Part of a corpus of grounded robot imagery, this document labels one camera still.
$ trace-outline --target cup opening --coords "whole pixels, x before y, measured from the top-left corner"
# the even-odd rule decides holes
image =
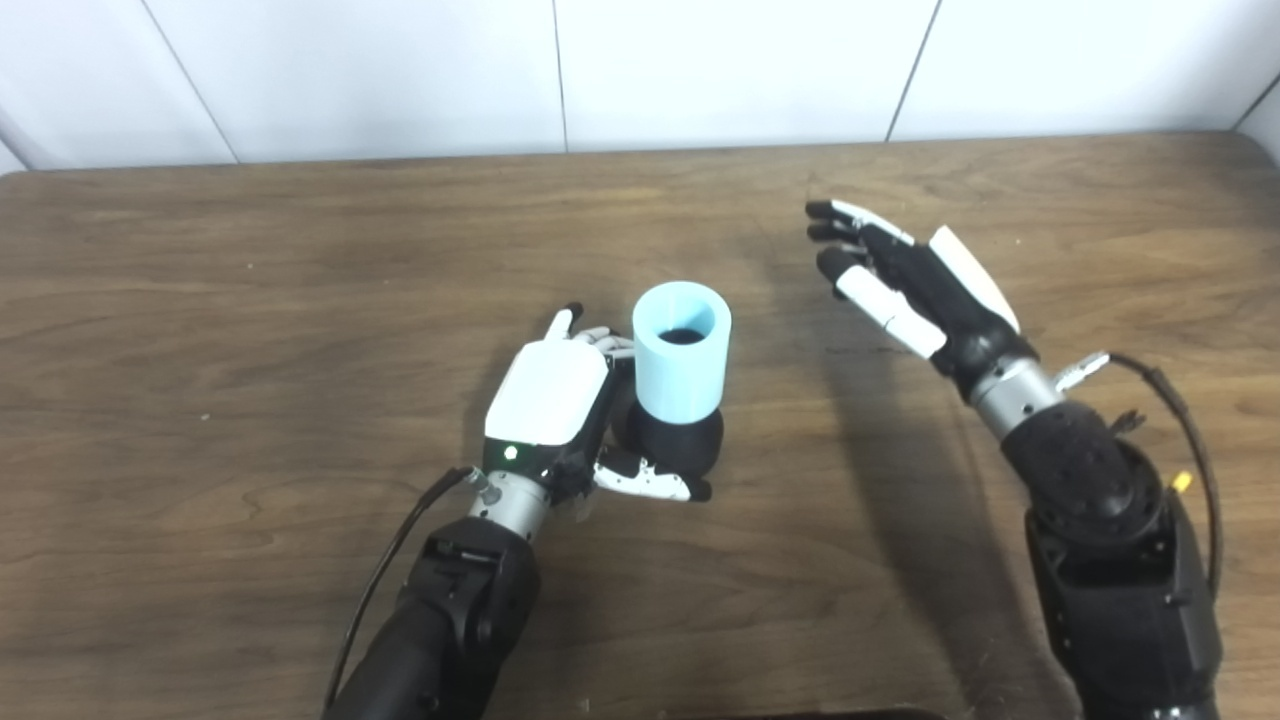
[[[666,345],[698,345],[716,329],[716,309],[701,297],[672,293],[655,310],[649,329]]]

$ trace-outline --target silver cylinder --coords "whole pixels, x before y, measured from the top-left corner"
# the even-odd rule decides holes
[[[1066,396],[1059,392],[1053,379],[1029,357],[1001,363],[969,393],[969,405],[997,439],[1005,439],[1028,418],[1064,400]]]
[[[550,492],[515,473],[490,473],[481,483],[468,516],[497,523],[532,542],[550,510]]]

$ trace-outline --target yellow connector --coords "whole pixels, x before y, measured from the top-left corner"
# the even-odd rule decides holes
[[[1194,478],[1192,478],[1190,473],[1188,473],[1187,470],[1183,470],[1181,473],[1178,473],[1178,475],[1174,477],[1174,482],[1171,482],[1169,484],[1175,491],[1178,491],[1178,495],[1181,495],[1181,493],[1187,492],[1187,488],[1192,487],[1192,480]]]

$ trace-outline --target white robotic hand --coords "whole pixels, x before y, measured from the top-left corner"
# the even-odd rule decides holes
[[[700,483],[604,446],[618,391],[635,377],[631,340],[607,327],[575,333],[582,306],[556,313],[525,345],[485,416],[483,470],[529,478],[556,505],[591,487],[664,500],[704,500]]]

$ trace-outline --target light blue cup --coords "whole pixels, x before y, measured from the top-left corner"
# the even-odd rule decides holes
[[[696,423],[719,407],[733,316],[714,290],[669,282],[640,296],[631,313],[636,343],[636,398],[663,423]],[[694,331],[703,340],[668,342],[669,331]]]

